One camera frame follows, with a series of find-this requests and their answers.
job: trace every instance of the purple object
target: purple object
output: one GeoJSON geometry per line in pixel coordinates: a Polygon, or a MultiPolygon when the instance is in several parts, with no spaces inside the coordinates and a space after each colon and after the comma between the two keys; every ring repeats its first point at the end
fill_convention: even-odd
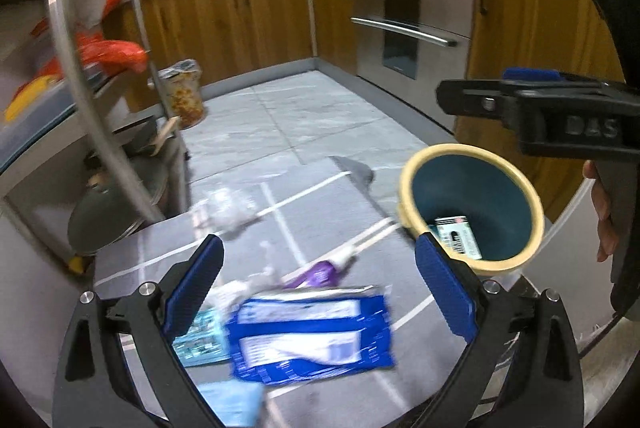
{"type": "Polygon", "coordinates": [[[284,289],[298,287],[336,287],[340,280],[340,272],[355,256],[353,246],[347,246],[325,260],[316,262],[305,272],[284,284],[284,289]]]}

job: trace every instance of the trash bin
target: trash bin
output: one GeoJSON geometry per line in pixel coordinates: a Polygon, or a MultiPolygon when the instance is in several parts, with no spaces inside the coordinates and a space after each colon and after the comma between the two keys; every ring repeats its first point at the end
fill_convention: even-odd
{"type": "Polygon", "coordinates": [[[398,213],[412,235],[431,231],[436,238],[436,218],[464,215],[482,260],[443,248],[481,276],[521,267],[535,255],[545,230],[540,197],[523,173],[464,144],[431,146],[409,159],[400,176],[398,213]]]}
{"type": "Polygon", "coordinates": [[[196,60],[183,60],[158,72],[166,87],[171,108],[180,116],[180,128],[198,124],[205,117],[205,107],[200,95],[202,70],[196,60]]]}

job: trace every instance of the stainless steel oven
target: stainless steel oven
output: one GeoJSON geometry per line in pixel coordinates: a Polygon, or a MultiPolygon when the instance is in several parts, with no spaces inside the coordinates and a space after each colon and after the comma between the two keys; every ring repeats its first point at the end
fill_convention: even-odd
{"type": "Polygon", "coordinates": [[[452,130],[435,89],[465,75],[472,10],[473,0],[354,0],[358,75],[452,130]]]}

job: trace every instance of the white cap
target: white cap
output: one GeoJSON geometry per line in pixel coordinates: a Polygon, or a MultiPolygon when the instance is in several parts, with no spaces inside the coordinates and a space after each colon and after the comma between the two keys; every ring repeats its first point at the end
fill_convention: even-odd
{"type": "Polygon", "coordinates": [[[337,249],[337,251],[329,255],[326,260],[331,262],[336,270],[340,272],[344,270],[345,267],[347,267],[351,259],[355,256],[356,248],[353,245],[349,244],[347,246],[344,246],[343,248],[337,249]]]}

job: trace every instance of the human hand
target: human hand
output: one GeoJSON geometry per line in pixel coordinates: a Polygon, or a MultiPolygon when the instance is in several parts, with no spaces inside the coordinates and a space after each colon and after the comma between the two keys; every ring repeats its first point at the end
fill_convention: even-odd
{"type": "Polygon", "coordinates": [[[600,247],[598,248],[597,261],[604,262],[616,250],[620,240],[611,223],[611,199],[600,181],[598,170],[593,161],[585,161],[584,166],[582,166],[582,175],[587,179],[595,179],[593,188],[591,188],[591,201],[593,201],[593,207],[598,214],[600,247]]]}

